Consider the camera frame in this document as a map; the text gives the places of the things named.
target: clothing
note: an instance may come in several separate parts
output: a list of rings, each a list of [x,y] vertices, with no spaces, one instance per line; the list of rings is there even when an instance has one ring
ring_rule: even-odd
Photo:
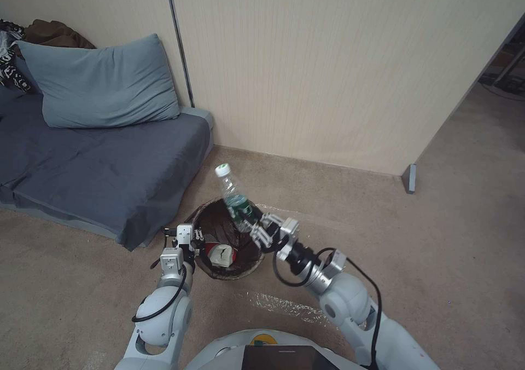
[[[25,28],[25,34],[24,42],[33,44],[53,47],[96,48],[80,33],[60,21],[34,20],[29,27]]]
[[[24,37],[24,28],[13,22],[0,19],[0,85],[13,82],[15,87],[27,93],[31,85],[14,65],[15,42]]]

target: plastic bottle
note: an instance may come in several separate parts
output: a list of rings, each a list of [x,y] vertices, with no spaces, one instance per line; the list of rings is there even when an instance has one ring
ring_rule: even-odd
[[[223,193],[223,200],[230,212],[235,226],[239,232],[249,232],[249,225],[246,225],[241,217],[240,211],[251,216],[252,207],[248,198],[244,194],[240,181],[231,173],[229,164],[221,164],[215,168],[215,174],[220,180],[220,189]]]

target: gray bed sheet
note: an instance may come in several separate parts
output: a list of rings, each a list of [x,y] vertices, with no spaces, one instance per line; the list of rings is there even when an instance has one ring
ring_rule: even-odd
[[[0,203],[114,237],[133,250],[177,213],[213,146],[211,116],[112,129],[53,129],[42,96],[0,106]]]

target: beige wall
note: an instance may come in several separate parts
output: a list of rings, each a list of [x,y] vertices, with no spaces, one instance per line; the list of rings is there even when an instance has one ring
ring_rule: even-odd
[[[26,26],[36,18],[62,21],[97,47],[157,33],[170,61],[179,102],[189,106],[168,0],[0,0],[0,18]]]
[[[175,0],[215,142],[400,174],[525,0]]]

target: black and white cloth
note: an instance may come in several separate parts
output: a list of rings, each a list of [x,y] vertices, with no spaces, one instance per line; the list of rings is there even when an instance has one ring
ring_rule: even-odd
[[[31,91],[31,85],[14,65],[13,50],[16,41],[24,36],[23,27],[0,19],[0,85],[7,86],[8,82],[13,82],[15,87],[27,93]]]

